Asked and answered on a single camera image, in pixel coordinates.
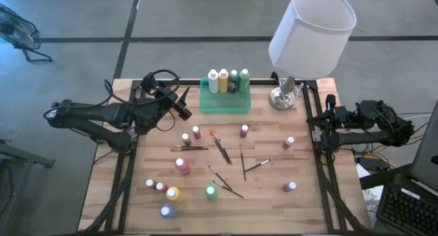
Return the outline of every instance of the keyboard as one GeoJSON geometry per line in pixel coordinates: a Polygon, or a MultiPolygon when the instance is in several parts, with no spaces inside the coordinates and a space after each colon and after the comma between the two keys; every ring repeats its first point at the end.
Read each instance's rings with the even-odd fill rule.
{"type": "Polygon", "coordinates": [[[436,196],[404,177],[384,186],[376,217],[409,235],[438,236],[436,196]]]}

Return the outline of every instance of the paint bottle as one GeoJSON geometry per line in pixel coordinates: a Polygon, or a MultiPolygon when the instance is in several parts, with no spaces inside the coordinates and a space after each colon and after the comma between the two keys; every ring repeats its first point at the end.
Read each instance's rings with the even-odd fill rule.
{"type": "Polygon", "coordinates": [[[186,146],[190,146],[192,144],[192,141],[187,133],[183,133],[183,135],[181,137],[182,137],[183,142],[186,146]]]}
{"type": "Polygon", "coordinates": [[[237,74],[236,70],[232,70],[230,72],[230,80],[228,82],[228,91],[230,93],[236,93],[237,92],[237,86],[239,83],[239,75],[237,74]]]}
{"type": "Polygon", "coordinates": [[[295,142],[294,137],[288,137],[283,143],[283,148],[289,148],[295,142]]]}
{"type": "Polygon", "coordinates": [[[176,187],[170,187],[167,189],[166,197],[170,201],[181,202],[183,200],[183,196],[181,195],[181,191],[179,191],[176,187]]]}
{"type": "Polygon", "coordinates": [[[153,179],[147,179],[146,186],[152,189],[157,189],[157,181],[154,181],[153,179]]]}
{"type": "Polygon", "coordinates": [[[218,189],[215,185],[209,185],[205,188],[205,195],[210,200],[218,198],[218,189]]]}
{"type": "Polygon", "coordinates": [[[219,91],[219,74],[216,70],[211,69],[208,73],[208,87],[211,93],[218,93],[219,91]]]}
{"type": "Polygon", "coordinates": [[[225,68],[219,72],[219,92],[227,93],[228,91],[228,72],[225,68]]]}
{"type": "Polygon", "coordinates": [[[175,161],[175,167],[177,168],[177,170],[181,172],[182,175],[187,175],[192,170],[189,161],[187,159],[182,159],[182,158],[178,158],[175,161]]]}
{"type": "Polygon", "coordinates": [[[249,86],[249,72],[247,69],[244,69],[239,74],[239,92],[244,93],[248,90],[249,86]]]}
{"type": "Polygon", "coordinates": [[[199,131],[199,127],[194,126],[192,127],[193,136],[196,140],[201,138],[201,131],[199,131]]]}
{"type": "Polygon", "coordinates": [[[293,191],[293,190],[295,190],[295,188],[296,188],[295,182],[289,182],[283,186],[283,189],[285,190],[285,192],[293,191]]]}
{"type": "Polygon", "coordinates": [[[164,185],[164,184],[161,183],[161,182],[158,182],[156,188],[157,188],[157,190],[159,190],[160,192],[162,192],[162,193],[166,193],[166,192],[167,192],[167,189],[168,189],[169,187],[167,187],[167,185],[164,185]]]}
{"type": "Polygon", "coordinates": [[[248,126],[243,125],[240,129],[240,137],[246,137],[246,134],[248,134],[248,126]]]}
{"type": "Polygon", "coordinates": [[[160,213],[165,219],[175,219],[178,217],[179,210],[171,204],[165,204],[160,209],[160,213]]]}

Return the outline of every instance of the gray floor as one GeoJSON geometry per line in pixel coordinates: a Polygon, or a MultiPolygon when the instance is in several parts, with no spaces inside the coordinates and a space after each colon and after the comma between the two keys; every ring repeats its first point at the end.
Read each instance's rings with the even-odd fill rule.
{"type": "MultiPolygon", "coordinates": [[[[133,37],[271,36],[289,0],[141,0],[133,37]]],[[[438,35],[434,0],[348,0],[358,23],[353,36],[438,35]]],[[[35,22],[46,38],[123,37],[133,0],[0,0],[35,22]]],[[[96,103],[106,96],[121,43],[43,44],[52,64],[29,64],[0,42],[0,138],[55,158],[55,167],[36,167],[22,204],[16,235],[75,231],[95,144],[76,133],[51,128],[42,113],[52,102],[96,103]]],[[[438,41],[349,42],[333,72],[344,105],[382,99],[397,112],[430,112],[438,99],[438,41]]],[[[267,42],[130,44],[122,78],[159,68],[183,78],[211,68],[248,68],[268,77],[267,42]]],[[[420,126],[428,118],[414,119],[420,126]]],[[[396,165],[412,161],[417,144],[388,148],[396,165]]]]}

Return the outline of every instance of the green paint jar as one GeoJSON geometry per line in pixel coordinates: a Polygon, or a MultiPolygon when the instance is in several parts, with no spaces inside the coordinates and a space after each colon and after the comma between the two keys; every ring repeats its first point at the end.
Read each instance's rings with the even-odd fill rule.
{"type": "Polygon", "coordinates": [[[209,185],[205,188],[205,195],[210,200],[218,198],[218,189],[215,185],[209,185]]]}
{"type": "Polygon", "coordinates": [[[239,92],[244,93],[248,90],[249,86],[249,72],[247,69],[244,69],[239,74],[239,92]]]}

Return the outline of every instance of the white lampshade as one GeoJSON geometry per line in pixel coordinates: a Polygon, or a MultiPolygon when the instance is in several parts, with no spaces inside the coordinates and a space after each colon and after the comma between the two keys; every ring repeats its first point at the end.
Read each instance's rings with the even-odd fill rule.
{"type": "Polygon", "coordinates": [[[274,69],[298,79],[326,77],[355,25],[346,0],[291,0],[269,44],[274,69]]]}

